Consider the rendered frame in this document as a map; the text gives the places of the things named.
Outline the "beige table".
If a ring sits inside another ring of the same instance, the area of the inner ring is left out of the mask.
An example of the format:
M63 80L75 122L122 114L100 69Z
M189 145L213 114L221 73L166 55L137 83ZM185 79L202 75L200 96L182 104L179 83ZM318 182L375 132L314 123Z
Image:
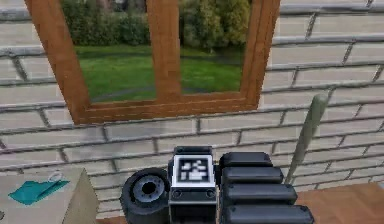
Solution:
M44 181L53 172L0 176L0 224L97 224L99 201L84 168L61 170L70 183L32 205L8 196L25 181Z

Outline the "brown wooden window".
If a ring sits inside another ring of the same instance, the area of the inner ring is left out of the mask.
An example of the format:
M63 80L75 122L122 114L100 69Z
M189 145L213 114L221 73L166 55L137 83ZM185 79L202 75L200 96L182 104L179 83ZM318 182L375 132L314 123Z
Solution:
M59 0L24 0L72 121L95 124L258 108L280 0L252 0L240 90L182 93L177 0L149 0L148 19L156 98L93 103Z

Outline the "grey-green pole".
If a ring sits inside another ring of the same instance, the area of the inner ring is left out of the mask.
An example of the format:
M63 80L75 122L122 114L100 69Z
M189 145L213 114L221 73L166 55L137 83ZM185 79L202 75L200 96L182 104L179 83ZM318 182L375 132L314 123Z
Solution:
M303 162L306 150L308 149L308 146L317 131L327 105L328 97L324 94L317 94L312 98L311 105L303 123L292 161L285 178L285 184L289 184L292 181L297 167Z

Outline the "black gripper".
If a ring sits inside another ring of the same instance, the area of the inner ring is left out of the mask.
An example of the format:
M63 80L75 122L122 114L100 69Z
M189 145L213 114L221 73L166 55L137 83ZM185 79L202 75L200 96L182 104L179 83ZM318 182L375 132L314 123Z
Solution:
M145 168L124 183L120 203L128 224L169 224L167 172Z

